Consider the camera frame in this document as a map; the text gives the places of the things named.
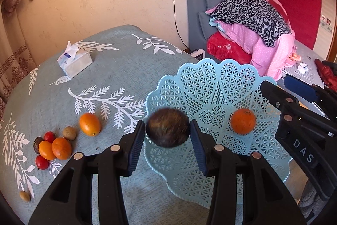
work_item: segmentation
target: tangerine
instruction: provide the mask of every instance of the tangerine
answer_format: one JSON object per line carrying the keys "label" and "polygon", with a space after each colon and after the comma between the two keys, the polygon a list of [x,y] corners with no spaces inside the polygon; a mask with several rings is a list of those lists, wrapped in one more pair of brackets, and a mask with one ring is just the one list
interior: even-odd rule
{"label": "tangerine", "polygon": [[54,155],[61,160],[66,160],[71,156],[72,148],[64,137],[58,137],[52,144]]}
{"label": "tangerine", "polygon": [[52,161],[55,159],[53,153],[52,144],[48,141],[41,141],[39,144],[40,155],[43,156],[46,160]]}
{"label": "tangerine", "polygon": [[85,113],[80,117],[80,127],[82,131],[91,137],[98,135],[101,131],[101,123],[97,116],[92,113]]}
{"label": "tangerine", "polygon": [[233,131],[239,135],[246,135],[251,132],[254,129],[255,124],[256,118],[250,109],[238,109],[233,113],[230,119],[230,125]]}

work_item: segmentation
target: floral curtain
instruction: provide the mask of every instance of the floral curtain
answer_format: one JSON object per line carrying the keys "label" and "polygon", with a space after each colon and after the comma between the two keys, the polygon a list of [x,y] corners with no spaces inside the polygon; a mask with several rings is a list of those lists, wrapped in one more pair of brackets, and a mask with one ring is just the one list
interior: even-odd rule
{"label": "floral curtain", "polygon": [[0,119],[13,88],[36,67],[17,17],[19,2],[0,0]]}

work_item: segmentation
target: red cherry tomato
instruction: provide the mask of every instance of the red cherry tomato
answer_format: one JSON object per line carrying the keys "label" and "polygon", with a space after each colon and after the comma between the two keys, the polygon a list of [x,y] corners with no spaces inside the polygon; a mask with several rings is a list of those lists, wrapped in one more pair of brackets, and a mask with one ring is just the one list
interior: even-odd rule
{"label": "red cherry tomato", "polygon": [[53,141],[54,141],[54,139],[55,139],[55,134],[54,134],[53,132],[46,132],[46,133],[44,134],[43,139],[44,139],[45,141],[48,141],[48,142],[50,142],[50,143],[53,143]]}
{"label": "red cherry tomato", "polygon": [[40,169],[40,170],[45,170],[48,168],[49,166],[49,161],[46,160],[45,158],[43,158],[43,156],[38,155],[35,159],[35,163],[36,166]]}

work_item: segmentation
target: leopard print blanket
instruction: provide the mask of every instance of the leopard print blanket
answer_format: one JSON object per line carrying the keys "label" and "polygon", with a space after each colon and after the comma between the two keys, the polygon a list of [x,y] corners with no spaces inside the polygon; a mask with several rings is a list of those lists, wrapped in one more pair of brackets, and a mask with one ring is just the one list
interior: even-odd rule
{"label": "leopard print blanket", "polygon": [[281,14],[265,0],[224,0],[210,16],[227,24],[246,26],[268,47],[274,47],[283,34],[291,33]]}

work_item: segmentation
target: lattice pattern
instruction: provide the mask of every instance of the lattice pattern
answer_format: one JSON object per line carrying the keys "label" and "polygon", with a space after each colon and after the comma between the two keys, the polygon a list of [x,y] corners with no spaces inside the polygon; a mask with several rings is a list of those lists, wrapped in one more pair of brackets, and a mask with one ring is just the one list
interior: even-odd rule
{"label": "lattice pattern", "polygon": [[[174,77],[163,77],[158,89],[147,97],[146,108],[148,114],[164,106],[181,109],[190,120],[198,121],[201,131],[233,152],[261,152],[285,181],[291,157],[274,138],[280,112],[262,97],[259,86],[264,80],[276,84],[270,77],[259,77],[251,65],[204,59],[182,65]],[[237,135],[230,126],[230,117],[239,108],[251,109],[257,118],[255,129],[245,136]],[[190,140],[173,149],[160,148],[149,139],[145,144],[147,162],[175,195],[210,206],[214,179],[205,178],[198,169]],[[242,175],[237,175],[237,203],[242,202]]]}

